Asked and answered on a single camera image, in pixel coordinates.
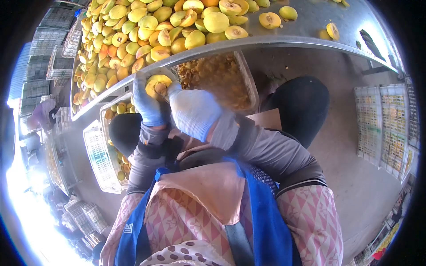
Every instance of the metal table edge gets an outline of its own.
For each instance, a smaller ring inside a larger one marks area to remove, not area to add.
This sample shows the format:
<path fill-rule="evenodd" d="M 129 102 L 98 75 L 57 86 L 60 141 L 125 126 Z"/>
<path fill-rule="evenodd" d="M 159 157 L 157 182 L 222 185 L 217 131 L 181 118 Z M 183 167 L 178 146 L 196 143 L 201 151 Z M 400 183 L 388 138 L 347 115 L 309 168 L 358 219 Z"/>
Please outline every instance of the metal table edge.
<path fill-rule="evenodd" d="M 329 41 L 323 40 L 319 38 L 313 37 L 301 37 L 301 36 L 288 36 L 288 35 L 266 35 L 266 36 L 253 36 L 248 38 L 234 39 L 221 41 L 217 43 L 212 43 L 208 45 L 203 45 L 200 47 L 196 47 L 191 50 L 183 51 L 178 54 L 172 55 L 168 58 L 165 58 L 161 61 L 155 62 L 151 65 L 144 67 L 139 71 L 150 71 L 151 69 L 155 69 L 158 67 L 172 67 L 181 63 L 185 63 L 190 60 L 198 59 L 201 57 L 235 51 L 242 49 L 253 49 L 253 48 L 263 48 L 263 47 L 296 47 L 296 48 L 317 48 L 317 49 L 326 49 L 326 50 L 334 50 L 340 51 L 347 54 L 358 55 L 364 57 L 368 60 L 375 61 L 380 63 L 381 65 L 387 67 L 389 70 L 392 70 L 398 73 L 398 70 L 394 68 L 392 65 L 387 63 L 386 61 L 377 58 L 372 53 L 367 53 L 363 50 L 360 50 L 355 47 L 351 47 L 345 44 L 338 43 L 337 41 Z M 104 91 L 98 97 L 93 99 L 90 103 L 88 103 L 82 110 L 80 110 L 77 114 L 72 116 L 72 121 L 76 121 L 83 114 L 85 114 L 88 110 L 94 107 L 96 104 L 101 102 L 107 96 L 111 95 L 113 92 L 127 86 L 135 79 L 135 74 L 131 74 L 130 76 L 124 78 L 113 87 Z M 70 102 L 72 103 L 72 94 L 73 94 L 73 84 L 70 93 Z"/>

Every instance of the gray jacket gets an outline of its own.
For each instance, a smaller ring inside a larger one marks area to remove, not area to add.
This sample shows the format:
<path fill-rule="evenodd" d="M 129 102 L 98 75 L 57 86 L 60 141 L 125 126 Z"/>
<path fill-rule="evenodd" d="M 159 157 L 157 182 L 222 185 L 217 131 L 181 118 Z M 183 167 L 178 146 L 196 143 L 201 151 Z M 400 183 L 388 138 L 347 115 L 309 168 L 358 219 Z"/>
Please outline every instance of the gray jacket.
<path fill-rule="evenodd" d="M 235 114 L 225 111 L 213 131 L 210 145 L 227 151 L 236 141 L 239 124 Z M 165 166 L 165 157 L 149 159 L 141 150 L 144 143 L 162 144 L 168 137 L 170 127 L 153 130 L 141 124 L 139 144 L 134 151 L 127 193 L 144 193 L 150 188 L 155 170 Z M 259 126 L 245 128 L 244 138 L 235 151 L 238 160 L 255 165 L 279 183 L 279 194 L 307 185 L 327 186 L 317 160 L 297 141 L 278 131 L 269 131 Z"/>

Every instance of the black pants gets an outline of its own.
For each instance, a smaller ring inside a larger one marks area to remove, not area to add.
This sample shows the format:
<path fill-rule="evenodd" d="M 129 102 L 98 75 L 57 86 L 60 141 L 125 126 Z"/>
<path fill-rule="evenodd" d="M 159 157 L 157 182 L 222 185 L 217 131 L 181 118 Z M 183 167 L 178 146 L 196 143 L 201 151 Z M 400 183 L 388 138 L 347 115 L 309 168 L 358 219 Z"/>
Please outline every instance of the black pants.
<path fill-rule="evenodd" d="M 327 117 L 329 104 L 327 87 L 315 77 L 302 76 L 287 81 L 268 95 L 260 110 L 278 108 L 282 131 L 308 148 Z"/>
<path fill-rule="evenodd" d="M 261 104 L 261 111 L 278 108 L 281 127 L 308 148 L 321 129 L 330 103 L 328 89 L 315 77 L 303 76 L 282 84 Z M 121 114 L 109 126 L 114 146 L 126 157 L 139 141 L 140 114 Z"/>

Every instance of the concrete floor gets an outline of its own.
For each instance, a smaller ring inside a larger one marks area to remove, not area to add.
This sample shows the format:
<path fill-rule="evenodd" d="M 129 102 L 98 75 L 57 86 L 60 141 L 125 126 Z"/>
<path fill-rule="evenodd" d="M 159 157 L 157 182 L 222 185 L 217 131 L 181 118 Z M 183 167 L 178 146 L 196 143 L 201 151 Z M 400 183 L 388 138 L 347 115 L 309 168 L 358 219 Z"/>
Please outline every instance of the concrete floor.
<path fill-rule="evenodd" d="M 269 48 L 244 51 L 250 70 L 262 71 L 277 83 L 301 75 L 319 78 L 330 91 L 330 109 L 325 123 L 309 147 L 321 164 L 327 183 L 335 196 L 344 240 L 343 265 L 374 239 L 385 216 L 392 209 L 402 186 L 383 169 L 378 170 L 357 157 L 357 113 L 353 88 L 398 83 L 396 75 L 384 72 L 362 76 L 368 69 L 365 59 L 334 51 L 297 48 Z M 264 88 L 259 88 L 262 98 Z M 70 139 L 73 160 L 83 182 L 77 195 L 96 203 L 106 221 L 112 225 L 120 207 L 121 195 L 102 192 L 88 162 L 81 131 L 99 118 L 99 108 L 74 123 Z"/>

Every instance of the blue latex glove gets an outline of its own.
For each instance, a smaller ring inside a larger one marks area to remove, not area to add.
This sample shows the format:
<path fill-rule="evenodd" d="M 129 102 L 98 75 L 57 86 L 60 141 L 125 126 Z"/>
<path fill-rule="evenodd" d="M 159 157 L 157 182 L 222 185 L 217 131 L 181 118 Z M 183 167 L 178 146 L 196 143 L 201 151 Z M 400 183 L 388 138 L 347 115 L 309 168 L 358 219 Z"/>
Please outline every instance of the blue latex glove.
<path fill-rule="evenodd" d="M 153 74 L 142 71 L 136 72 L 136 77 L 133 81 L 133 99 L 135 108 L 142 115 L 142 123 L 144 125 L 162 126 L 169 122 L 170 112 L 167 113 L 164 106 L 146 93 L 146 80 L 151 75 Z"/>
<path fill-rule="evenodd" d="M 177 81 L 169 86 L 167 93 L 178 129 L 205 142 L 210 128 L 222 114 L 214 96 L 202 90 L 182 90 Z"/>

